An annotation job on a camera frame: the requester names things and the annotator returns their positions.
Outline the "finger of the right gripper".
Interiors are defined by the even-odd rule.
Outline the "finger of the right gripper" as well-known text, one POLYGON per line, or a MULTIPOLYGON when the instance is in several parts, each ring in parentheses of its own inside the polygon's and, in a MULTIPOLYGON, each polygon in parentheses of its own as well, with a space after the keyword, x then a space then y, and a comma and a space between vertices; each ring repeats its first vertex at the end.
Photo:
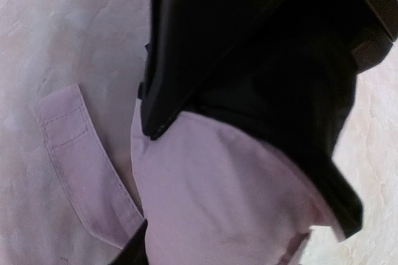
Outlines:
MULTIPOLYGON (((232 52, 287 0, 150 0, 150 40, 141 85, 141 123, 160 137, 232 52)), ((397 40, 397 0, 320 0, 332 8, 362 73, 397 40)))

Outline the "pink folding umbrella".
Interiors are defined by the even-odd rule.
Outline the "pink folding umbrella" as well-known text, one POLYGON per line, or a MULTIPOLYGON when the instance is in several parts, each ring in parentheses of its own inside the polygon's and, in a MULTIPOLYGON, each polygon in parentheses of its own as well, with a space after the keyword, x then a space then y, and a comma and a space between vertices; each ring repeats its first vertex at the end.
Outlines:
POLYGON ((225 106, 179 114, 159 139, 145 136, 137 101, 131 126, 136 205, 111 163, 80 87, 43 97, 35 117, 81 227, 122 250, 144 220, 148 264, 298 264, 313 226, 339 241, 363 225, 363 205, 332 161, 350 112, 357 63, 340 47, 309 45, 282 57, 298 77, 294 106, 268 126, 225 106))

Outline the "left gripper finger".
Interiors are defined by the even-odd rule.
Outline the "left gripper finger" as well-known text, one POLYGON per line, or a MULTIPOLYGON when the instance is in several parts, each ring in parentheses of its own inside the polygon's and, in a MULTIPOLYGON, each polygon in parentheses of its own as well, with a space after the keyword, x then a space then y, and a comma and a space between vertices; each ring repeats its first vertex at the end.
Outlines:
POLYGON ((147 220, 144 220, 122 251, 109 265, 148 265, 145 235, 147 220))

